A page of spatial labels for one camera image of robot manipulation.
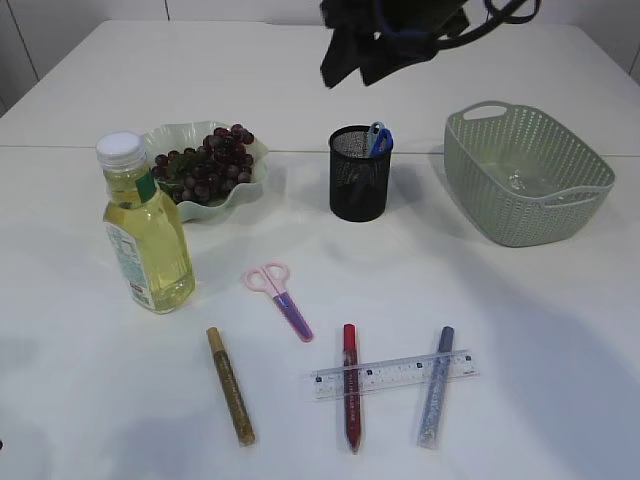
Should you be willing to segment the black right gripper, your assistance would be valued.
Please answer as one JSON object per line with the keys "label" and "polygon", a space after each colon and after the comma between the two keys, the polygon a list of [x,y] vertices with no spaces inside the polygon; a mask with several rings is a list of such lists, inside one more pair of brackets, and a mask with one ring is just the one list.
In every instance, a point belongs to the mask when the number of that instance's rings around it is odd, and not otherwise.
{"label": "black right gripper", "polygon": [[357,69],[371,86],[430,61],[439,40],[456,38],[470,26],[462,1],[333,0],[321,2],[320,10],[333,31],[320,66],[329,89]]}

